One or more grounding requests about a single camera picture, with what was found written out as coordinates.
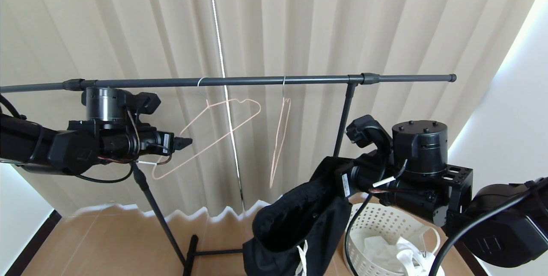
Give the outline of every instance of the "curtain gap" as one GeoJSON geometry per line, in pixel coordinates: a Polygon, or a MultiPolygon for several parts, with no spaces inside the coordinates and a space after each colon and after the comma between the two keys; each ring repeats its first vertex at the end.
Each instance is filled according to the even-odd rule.
{"type": "MultiPolygon", "coordinates": [[[[220,58],[220,62],[221,62],[221,73],[223,75],[223,78],[225,78],[226,77],[225,63],[223,61],[223,49],[221,47],[221,34],[219,33],[219,24],[217,22],[217,9],[215,8],[215,0],[211,0],[211,4],[213,5],[213,17],[215,18],[215,32],[217,32],[217,46],[219,48],[219,58],[220,58]]],[[[225,89],[225,100],[229,100],[229,89],[227,89],[227,86],[223,86],[223,88],[225,89]]],[[[239,175],[238,154],[236,152],[236,143],[235,143],[235,140],[234,140],[234,133],[232,131],[233,130],[233,128],[232,128],[232,116],[230,114],[230,104],[228,102],[226,103],[226,112],[227,112],[227,118],[229,120],[230,139],[232,141],[232,149],[233,149],[233,152],[234,152],[234,163],[235,163],[235,166],[236,166],[236,175],[238,177],[238,186],[239,186],[240,198],[241,198],[241,208],[242,208],[242,211],[245,211],[245,204],[243,202],[243,190],[241,188],[241,179],[240,179],[240,175],[239,175]]]]}

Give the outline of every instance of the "white plastic basket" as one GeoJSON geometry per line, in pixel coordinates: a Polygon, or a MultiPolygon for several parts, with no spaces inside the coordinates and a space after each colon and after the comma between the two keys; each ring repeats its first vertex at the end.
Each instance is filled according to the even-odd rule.
{"type": "MultiPolygon", "coordinates": [[[[358,208],[362,204],[354,204],[350,219],[354,217],[358,208]]],[[[399,237],[407,239],[413,243],[419,250],[435,253],[440,247],[440,234],[430,226],[425,226],[413,216],[397,210],[383,206],[381,204],[368,204],[364,211],[358,216],[356,222],[350,229],[350,239],[348,240],[348,254],[352,265],[360,276],[403,276],[403,273],[394,273],[376,265],[366,258],[362,249],[364,242],[362,238],[356,236],[364,236],[364,234],[373,237],[381,236],[388,243],[395,245],[399,237]],[[437,238],[436,247],[433,250],[427,250],[424,242],[424,234],[432,230],[437,238]]],[[[350,270],[346,256],[343,254],[346,267],[350,270]]]]}

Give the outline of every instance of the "brown tile floor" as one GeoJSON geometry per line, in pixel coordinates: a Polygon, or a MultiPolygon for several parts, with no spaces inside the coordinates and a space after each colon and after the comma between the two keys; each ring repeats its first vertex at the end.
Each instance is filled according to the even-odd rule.
{"type": "MultiPolygon", "coordinates": [[[[229,212],[212,219],[204,212],[190,219],[174,214],[169,224],[186,253],[192,234],[200,238],[198,250],[240,248],[252,237],[253,217],[254,213],[238,217],[229,212]]],[[[443,267],[447,276],[472,275],[454,249],[443,267]]],[[[24,272],[24,276],[181,274],[182,265],[154,215],[119,205],[63,218],[24,272]]],[[[198,257],[192,275],[244,276],[241,254],[198,257]]],[[[326,275],[351,276],[343,261],[342,243],[326,275]]]]}

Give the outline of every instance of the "clothing rack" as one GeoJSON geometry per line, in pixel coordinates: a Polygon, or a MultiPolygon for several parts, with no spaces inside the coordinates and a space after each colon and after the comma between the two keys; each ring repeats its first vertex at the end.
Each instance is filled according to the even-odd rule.
{"type": "MultiPolygon", "coordinates": [[[[341,120],[337,131],[337,141],[333,156],[339,155],[343,141],[346,120],[350,112],[352,97],[358,85],[372,85],[374,83],[410,83],[418,81],[456,81],[456,75],[378,75],[372,73],[361,73],[358,75],[337,75],[337,76],[272,76],[272,77],[204,77],[204,78],[171,78],[171,79],[118,79],[118,80],[85,80],[70,79],[62,83],[35,83],[29,85],[14,85],[0,87],[0,93],[12,92],[33,92],[33,91],[84,91],[88,87],[103,88],[144,88],[144,87],[190,87],[190,86],[244,86],[244,85],[307,85],[307,84],[331,84],[346,83],[345,102],[342,107],[341,120]]],[[[177,253],[183,266],[183,276],[192,274],[192,266],[197,256],[222,255],[227,253],[241,253],[241,249],[197,251],[198,236],[192,235],[186,258],[181,252],[166,219],[149,189],[144,173],[135,166],[135,182],[145,194],[154,214],[162,225],[162,229],[170,240],[170,243],[177,253]]]]}

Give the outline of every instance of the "pink clothes hanger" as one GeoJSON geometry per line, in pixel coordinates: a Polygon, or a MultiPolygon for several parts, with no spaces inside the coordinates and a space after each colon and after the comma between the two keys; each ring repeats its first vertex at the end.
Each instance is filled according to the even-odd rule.
{"type": "MultiPolygon", "coordinates": [[[[200,81],[202,81],[202,79],[204,79],[204,78],[205,78],[205,77],[201,78],[201,79],[198,81],[198,85],[197,85],[198,87],[200,86],[200,81]]],[[[241,124],[239,124],[239,125],[236,126],[235,128],[231,129],[229,132],[227,132],[226,134],[224,134],[223,137],[217,139],[214,143],[212,143],[211,145],[209,145],[207,148],[205,148],[205,149],[199,151],[199,152],[196,153],[193,157],[187,159],[186,161],[184,161],[183,163],[181,163],[181,164],[178,165],[177,167],[175,167],[175,168],[171,169],[170,171],[164,173],[163,175],[157,177],[156,174],[155,174],[155,171],[156,171],[156,167],[160,164],[159,161],[162,159],[162,157],[160,157],[160,158],[158,159],[158,163],[153,163],[154,167],[152,168],[152,178],[153,178],[154,180],[160,180],[161,178],[166,177],[168,174],[172,173],[173,171],[176,171],[176,170],[177,170],[178,168],[180,168],[181,166],[185,165],[185,164],[188,163],[189,161],[191,161],[191,160],[193,160],[194,158],[196,158],[198,155],[204,153],[204,152],[207,151],[209,148],[211,148],[211,147],[213,147],[214,145],[216,145],[217,142],[223,140],[225,137],[227,137],[229,134],[233,133],[235,130],[237,130],[238,128],[240,128],[241,126],[243,126],[245,123],[251,121],[251,120],[252,120],[255,116],[257,116],[257,115],[261,112],[261,110],[262,110],[261,104],[259,104],[259,103],[258,103],[257,101],[255,101],[254,99],[246,98],[246,99],[244,99],[243,101],[241,101],[241,100],[239,100],[239,99],[232,98],[232,99],[228,99],[228,100],[223,101],[223,102],[219,102],[219,103],[215,103],[215,104],[210,105],[210,104],[209,104],[209,101],[208,101],[208,99],[207,99],[207,97],[206,97],[205,103],[207,104],[207,106],[205,107],[205,109],[202,110],[202,112],[200,112],[200,114],[198,114],[198,116],[196,116],[192,121],[190,121],[190,123],[187,124],[187,125],[184,127],[184,129],[179,133],[179,135],[181,136],[182,133],[184,133],[184,131],[186,131],[187,128],[189,128],[189,127],[192,125],[192,123],[194,123],[194,121],[196,121],[200,116],[202,116],[205,112],[207,112],[207,110],[210,110],[211,108],[213,108],[213,107],[215,107],[215,106],[219,106],[219,105],[226,104],[226,103],[233,102],[233,101],[236,101],[236,102],[238,102],[238,103],[240,103],[240,104],[241,104],[241,103],[244,103],[244,102],[253,102],[253,103],[257,104],[257,106],[259,106],[259,110],[258,110],[256,113],[254,113],[251,117],[249,117],[247,120],[245,120],[244,122],[242,122],[241,124]]]]}
{"type": "Polygon", "coordinates": [[[285,87],[286,77],[284,76],[282,82],[282,110],[280,111],[280,118],[278,120],[278,129],[276,130],[276,143],[274,144],[274,153],[272,154],[272,166],[270,167],[270,188],[272,188],[272,184],[274,183],[274,176],[276,176],[276,168],[278,168],[278,161],[280,160],[280,154],[282,153],[283,142],[286,139],[287,122],[289,121],[289,112],[291,111],[291,98],[286,98],[285,87]],[[283,108],[285,107],[286,103],[288,104],[286,125],[283,128],[283,136],[282,142],[280,143],[280,150],[278,151],[278,156],[276,156],[276,149],[278,148],[278,135],[280,134],[280,124],[282,124],[283,108]]]}

